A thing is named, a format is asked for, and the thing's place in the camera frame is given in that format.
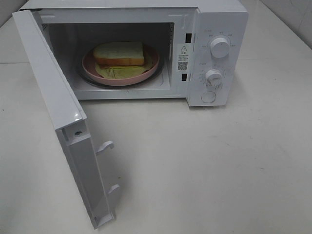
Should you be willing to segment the round white door button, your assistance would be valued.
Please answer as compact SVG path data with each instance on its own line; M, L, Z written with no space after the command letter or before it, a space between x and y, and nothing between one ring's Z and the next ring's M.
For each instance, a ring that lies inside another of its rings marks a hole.
M213 91L207 91L202 94L201 100L204 103L213 103L216 99L216 93Z

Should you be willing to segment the toast sandwich with lettuce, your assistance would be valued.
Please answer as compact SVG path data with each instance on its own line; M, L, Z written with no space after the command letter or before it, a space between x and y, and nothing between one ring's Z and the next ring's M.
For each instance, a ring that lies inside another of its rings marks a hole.
M93 56L99 65L141 66L144 65L143 43L117 41L103 43L93 49Z

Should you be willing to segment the pink round plate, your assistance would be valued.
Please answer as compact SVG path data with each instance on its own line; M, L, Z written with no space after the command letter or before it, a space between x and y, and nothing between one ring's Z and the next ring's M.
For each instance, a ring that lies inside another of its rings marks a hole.
M144 65L141 66L110 66L99 65L88 52L82 59L82 68L92 81L108 86L128 86L140 83L150 78L157 70L160 56L156 49L151 46L143 46Z

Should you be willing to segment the lower white timer knob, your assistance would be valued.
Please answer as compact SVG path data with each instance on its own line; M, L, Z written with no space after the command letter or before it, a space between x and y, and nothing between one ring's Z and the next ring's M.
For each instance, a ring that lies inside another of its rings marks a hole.
M211 69L206 72L205 80L208 86L217 87L222 83L222 73L218 69Z

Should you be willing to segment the white warning label sticker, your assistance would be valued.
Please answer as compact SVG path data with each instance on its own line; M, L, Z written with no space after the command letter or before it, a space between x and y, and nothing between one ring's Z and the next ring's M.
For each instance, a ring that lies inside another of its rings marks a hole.
M176 49L176 62L178 72L187 72L191 60L191 45L189 43L180 43Z

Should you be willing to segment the white microwave oven body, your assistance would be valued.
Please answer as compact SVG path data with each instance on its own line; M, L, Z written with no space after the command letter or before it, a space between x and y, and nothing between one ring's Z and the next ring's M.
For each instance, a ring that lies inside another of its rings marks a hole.
M248 12L237 0L30 0L19 11L37 13L44 37L78 100L185 98L189 106L218 106L227 101L244 36ZM215 58L210 42L230 40L227 56ZM141 41L166 62L170 87L164 90L98 89L78 81L76 67L94 46L111 41ZM176 49L191 45L187 72L177 71ZM222 83L208 86L205 74L222 73ZM213 103L201 100L213 91Z

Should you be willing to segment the upper white dial knob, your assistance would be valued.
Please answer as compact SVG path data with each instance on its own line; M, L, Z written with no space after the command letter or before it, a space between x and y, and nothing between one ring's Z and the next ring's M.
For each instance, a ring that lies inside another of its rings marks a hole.
M218 36L210 42L210 51L213 57L223 58L230 50L230 40L226 36Z

